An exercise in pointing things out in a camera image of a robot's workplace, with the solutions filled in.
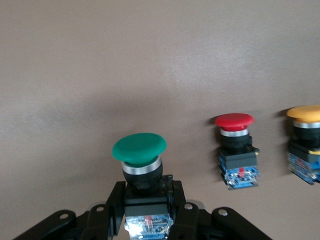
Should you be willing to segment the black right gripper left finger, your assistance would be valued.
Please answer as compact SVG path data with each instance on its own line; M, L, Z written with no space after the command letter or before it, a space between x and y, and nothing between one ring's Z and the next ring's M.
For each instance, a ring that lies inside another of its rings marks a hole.
M116 182L107 201L91 208L82 240L112 240L118 235L125 214L125 189L125 181Z

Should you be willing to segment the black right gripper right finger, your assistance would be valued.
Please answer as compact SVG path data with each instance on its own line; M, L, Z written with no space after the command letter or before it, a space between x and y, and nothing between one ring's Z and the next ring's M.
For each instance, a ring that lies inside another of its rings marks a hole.
M186 201L181 181L174 180L171 185L174 198L174 223L169 232L169 239L196 240L200 210L194 203Z

